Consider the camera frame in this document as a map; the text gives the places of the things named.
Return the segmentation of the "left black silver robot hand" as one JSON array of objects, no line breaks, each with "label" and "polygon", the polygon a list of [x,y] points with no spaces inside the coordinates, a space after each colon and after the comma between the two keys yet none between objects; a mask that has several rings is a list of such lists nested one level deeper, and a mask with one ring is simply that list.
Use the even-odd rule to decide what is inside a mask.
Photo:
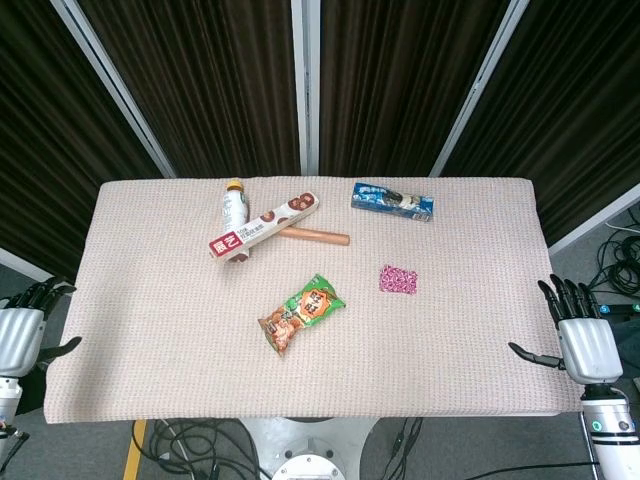
[{"label": "left black silver robot hand", "polygon": [[81,342],[42,348],[48,317],[58,301],[76,290],[60,277],[36,282],[24,292],[0,298],[0,377],[22,378],[40,362],[72,352]]}]

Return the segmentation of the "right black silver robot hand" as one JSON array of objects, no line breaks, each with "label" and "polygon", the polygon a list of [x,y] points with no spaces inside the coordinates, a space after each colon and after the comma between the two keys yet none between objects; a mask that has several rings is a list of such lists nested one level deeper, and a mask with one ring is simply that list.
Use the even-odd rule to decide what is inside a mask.
[{"label": "right black silver robot hand", "polygon": [[612,384],[623,374],[615,338],[591,290],[583,283],[561,279],[540,280],[542,291],[559,340],[562,355],[537,355],[511,342],[521,359],[567,372],[579,385]]}]

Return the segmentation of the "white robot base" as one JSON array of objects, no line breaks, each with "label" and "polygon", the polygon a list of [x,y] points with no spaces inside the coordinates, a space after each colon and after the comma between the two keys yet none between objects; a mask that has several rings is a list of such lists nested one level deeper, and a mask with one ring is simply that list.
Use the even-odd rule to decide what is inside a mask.
[{"label": "white robot base", "polygon": [[269,480],[360,480],[376,417],[243,418]]}]

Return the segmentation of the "pink woven table cloth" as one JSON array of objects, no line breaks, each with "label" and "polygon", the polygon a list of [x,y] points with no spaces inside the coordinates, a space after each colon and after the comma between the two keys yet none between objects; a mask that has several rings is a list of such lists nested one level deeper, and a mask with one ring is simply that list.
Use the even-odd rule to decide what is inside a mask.
[{"label": "pink woven table cloth", "polygon": [[[51,423],[174,417],[554,415],[580,388],[509,347],[555,355],[538,281],[547,245],[531,182],[380,178],[431,196],[419,222],[353,209],[351,178],[248,178],[253,214],[312,192],[310,229],[346,247],[274,236],[242,263],[221,232],[221,179],[118,181],[97,198],[66,317],[81,337],[47,372]],[[379,289],[383,266],[417,293]],[[346,307],[300,330],[283,356],[258,323],[316,274]]]}]

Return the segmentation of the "yellow floor tape strip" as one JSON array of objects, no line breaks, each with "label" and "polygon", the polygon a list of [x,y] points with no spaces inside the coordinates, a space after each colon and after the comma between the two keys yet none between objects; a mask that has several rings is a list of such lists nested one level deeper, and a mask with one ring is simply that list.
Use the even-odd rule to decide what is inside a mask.
[{"label": "yellow floor tape strip", "polygon": [[142,454],[139,446],[144,441],[147,421],[135,420],[131,427],[131,439],[122,480],[137,480]]}]

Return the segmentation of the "dark brown curtain panel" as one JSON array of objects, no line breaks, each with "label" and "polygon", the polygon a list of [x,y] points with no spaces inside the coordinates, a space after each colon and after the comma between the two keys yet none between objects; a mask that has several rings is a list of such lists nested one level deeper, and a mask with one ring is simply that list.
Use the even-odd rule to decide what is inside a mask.
[{"label": "dark brown curtain panel", "polygon": [[180,177],[301,172],[290,0],[78,0]]},{"label": "dark brown curtain panel", "polygon": [[640,183],[640,0],[530,0],[443,172],[532,182],[553,244]]},{"label": "dark brown curtain panel", "polygon": [[510,0],[322,0],[319,172],[431,171]]},{"label": "dark brown curtain panel", "polygon": [[161,173],[49,0],[0,0],[0,248],[73,281],[100,187]]}]

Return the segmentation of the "blue cookie box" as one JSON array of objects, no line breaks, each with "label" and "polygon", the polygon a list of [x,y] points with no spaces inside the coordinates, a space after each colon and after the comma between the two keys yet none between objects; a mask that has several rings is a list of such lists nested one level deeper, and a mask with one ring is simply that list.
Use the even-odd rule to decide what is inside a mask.
[{"label": "blue cookie box", "polygon": [[432,197],[357,182],[351,195],[351,207],[428,222],[433,216],[434,200]]}]

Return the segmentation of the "white bottle tan cap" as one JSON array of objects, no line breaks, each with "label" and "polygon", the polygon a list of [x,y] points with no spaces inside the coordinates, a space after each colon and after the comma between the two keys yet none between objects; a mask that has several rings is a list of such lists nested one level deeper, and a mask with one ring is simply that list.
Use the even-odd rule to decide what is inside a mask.
[{"label": "white bottle tan cap", "polygon": [[232,179],[226,185],[222,206],[224,231],[235,230],[249,220],[249,207],[244,185],[239,179]]}]

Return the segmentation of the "long white box red label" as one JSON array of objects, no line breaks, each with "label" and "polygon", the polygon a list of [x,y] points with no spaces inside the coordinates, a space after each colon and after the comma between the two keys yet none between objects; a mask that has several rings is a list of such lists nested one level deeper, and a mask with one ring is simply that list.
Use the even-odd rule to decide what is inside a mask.
[{"label": "long white box red label", "polygon": [[235,230],[224,231],[209,242],[210,255],[216,260],[226,262],[240,254],[248,254],[251,247],[309,216],[319,204],[319,198],[312,192],[298,195],[279,207],[248,220]]}]

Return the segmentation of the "green snack bag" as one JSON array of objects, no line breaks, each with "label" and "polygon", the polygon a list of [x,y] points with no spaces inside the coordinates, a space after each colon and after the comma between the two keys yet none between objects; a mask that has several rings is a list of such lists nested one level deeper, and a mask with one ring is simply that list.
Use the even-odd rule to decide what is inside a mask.
[{"label": "green snack bag", "polygon": [[262,332],[279,355],[283,356],[295,335],[323,321],[346,303],[333,285],[322,275],[314,275],[295,295],[288,298],[270,315],[260,318]]}]

